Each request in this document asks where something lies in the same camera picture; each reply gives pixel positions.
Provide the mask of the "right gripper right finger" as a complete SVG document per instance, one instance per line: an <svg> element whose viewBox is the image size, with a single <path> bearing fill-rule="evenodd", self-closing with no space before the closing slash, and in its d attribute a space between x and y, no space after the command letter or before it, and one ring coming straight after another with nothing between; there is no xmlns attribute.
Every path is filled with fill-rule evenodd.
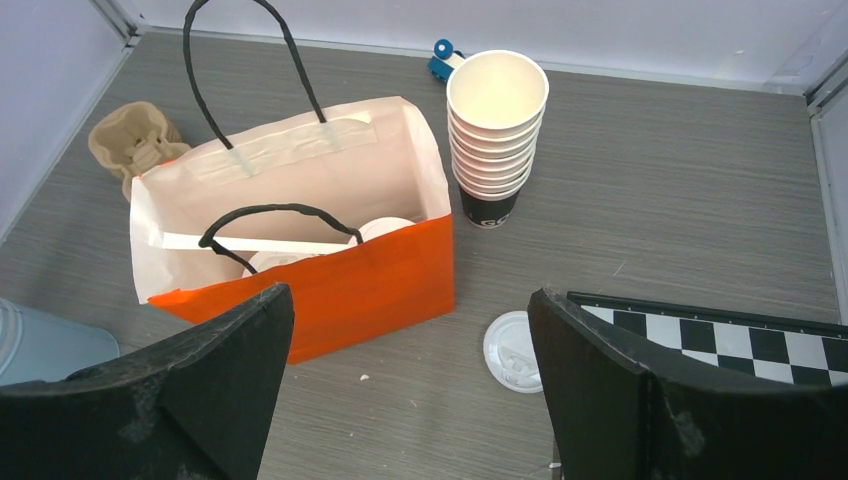
<svg viewBox="0 0 848 480"><path fill-rule="evenodd" d="M527 312L561 479L843 479L847 384L690 358L534 292Z"/></svg>

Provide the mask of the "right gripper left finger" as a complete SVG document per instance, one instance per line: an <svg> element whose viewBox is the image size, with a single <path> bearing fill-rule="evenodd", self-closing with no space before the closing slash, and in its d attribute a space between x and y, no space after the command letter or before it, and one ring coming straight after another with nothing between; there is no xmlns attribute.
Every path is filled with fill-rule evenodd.
<svg viewBox="0 0 848 480"><path fill-rule="evenodd" d="M57 382L1 390L5 479L254 479L292 343L276 283Z"/></svg>

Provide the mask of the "orange paper bag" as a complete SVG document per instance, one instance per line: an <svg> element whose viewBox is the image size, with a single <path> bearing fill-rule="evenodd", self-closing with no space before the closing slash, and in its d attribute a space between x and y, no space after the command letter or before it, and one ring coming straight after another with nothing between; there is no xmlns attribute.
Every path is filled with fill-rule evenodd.
<svg viewBox="0 0 848 480"><path fill-rule="evenodd" d="M449 185L421 111L399 97L311 109L214 139L132 181L138 299L201 324L287 284L300 363L455 306ZM363 241L380 217L414 225ZM316 257L257 273L257 252Z"/></svg>

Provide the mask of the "white plastic cup lid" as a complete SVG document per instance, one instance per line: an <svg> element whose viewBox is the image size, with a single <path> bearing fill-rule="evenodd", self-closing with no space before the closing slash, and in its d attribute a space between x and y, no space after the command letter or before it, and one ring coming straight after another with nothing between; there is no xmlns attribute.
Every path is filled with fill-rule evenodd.
<svg viewBox="0 0 848 480"><path fill-rule="evenodd" d="M359 232L363 241L369 241L412 225L414 222L405 218L380 217L367 222Z"/></svg>

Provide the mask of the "black white checkerboard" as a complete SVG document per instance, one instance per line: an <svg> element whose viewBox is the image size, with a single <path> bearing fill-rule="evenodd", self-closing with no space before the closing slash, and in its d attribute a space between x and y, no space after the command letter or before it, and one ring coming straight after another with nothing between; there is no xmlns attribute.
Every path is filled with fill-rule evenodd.
<svg viewBox="0 0 848 480"><path fill-rule="evenodd" d="M795 385L847 384L847 328L745 312L569 292L596 317L703 363Z"/></svg>

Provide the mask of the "blue plastic cup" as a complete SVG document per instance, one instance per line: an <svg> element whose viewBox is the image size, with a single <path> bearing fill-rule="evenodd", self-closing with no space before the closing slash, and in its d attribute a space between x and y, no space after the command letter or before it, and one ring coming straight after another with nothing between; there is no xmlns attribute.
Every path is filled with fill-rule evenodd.
<svg viewBox="0 0 848 480"><path fill-rule="evenodd" d="M107 331L1 300L1 384L60 381L120 356Z"/></svg>

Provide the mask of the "cardboard cup carrier tray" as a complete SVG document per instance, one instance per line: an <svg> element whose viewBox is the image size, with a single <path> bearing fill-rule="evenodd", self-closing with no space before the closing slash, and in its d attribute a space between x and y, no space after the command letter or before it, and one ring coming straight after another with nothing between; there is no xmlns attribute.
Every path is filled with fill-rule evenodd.
<svg viewBox="0 0 848 480"><path fill-rule="evenodd" d="M127 201L133 178L191 149L174 123L146 101L125 104L104 117L89 133L88 147L98 163L121 180Z"/></svg>

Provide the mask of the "stack of white paper cups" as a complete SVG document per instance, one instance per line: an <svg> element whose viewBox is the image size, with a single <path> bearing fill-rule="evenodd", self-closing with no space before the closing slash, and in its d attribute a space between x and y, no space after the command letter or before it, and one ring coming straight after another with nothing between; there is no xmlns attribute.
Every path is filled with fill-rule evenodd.
<svg viewBox="0 0 848 480"><path fill-rule="evenodd" d="M463 60L446 84L451 170L469 222L494 229L529 180L550 92L528 56L488 50Z"/></svg>

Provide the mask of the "red blue toy car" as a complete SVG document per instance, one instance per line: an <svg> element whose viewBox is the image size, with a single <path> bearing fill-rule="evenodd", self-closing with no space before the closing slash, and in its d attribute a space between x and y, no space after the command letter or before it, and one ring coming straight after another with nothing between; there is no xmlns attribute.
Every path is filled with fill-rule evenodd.
<svg viewBox="0 0 848 480"><path fill-rule="evenodd" d="M446 83L455 70L464 60L466 56L457 50L453 43L442 38L439 39L433 48L433 56L427 63L427 69L433 77Z"/></svg>

